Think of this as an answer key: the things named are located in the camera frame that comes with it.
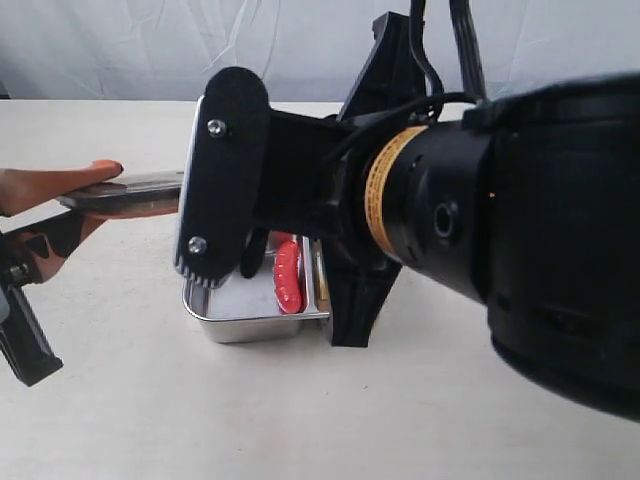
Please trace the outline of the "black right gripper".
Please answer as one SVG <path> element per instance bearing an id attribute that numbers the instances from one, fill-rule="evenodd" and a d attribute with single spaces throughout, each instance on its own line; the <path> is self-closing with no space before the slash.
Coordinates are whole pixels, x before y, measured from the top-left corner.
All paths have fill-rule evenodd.
<path id="1" fill-rule="evenodd" d="M 364 347 L 400 265 L 365 220 L 365 184 L 377 151 L 427 110 L 430 65 L 421 13 L 373 24 L 371 50 L 340 113 L 315 119 L 270 108 L 266 88 L 239 73 L 240 124 L 255 123 L 239 165 L 240 273 L 253 277 L 275 231 L 317 241 L 330 304 L 330 342 Z"/>

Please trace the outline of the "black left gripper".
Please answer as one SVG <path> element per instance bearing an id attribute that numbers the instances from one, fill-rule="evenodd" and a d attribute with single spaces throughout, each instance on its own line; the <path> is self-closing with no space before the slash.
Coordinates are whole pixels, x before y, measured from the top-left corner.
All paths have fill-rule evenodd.
<path id="1" fill-rule="evenodd" d="M 61 195 L 116 178 L 123 166 L 97 160 L 75 170 L 1 170 L 1 215 L 14 216 Z M 1 352 L 16 378 L 33 386 L 63 367 L 23 287 L 55 276 L 105 219 L 65 212 L 1 234 Z"/>

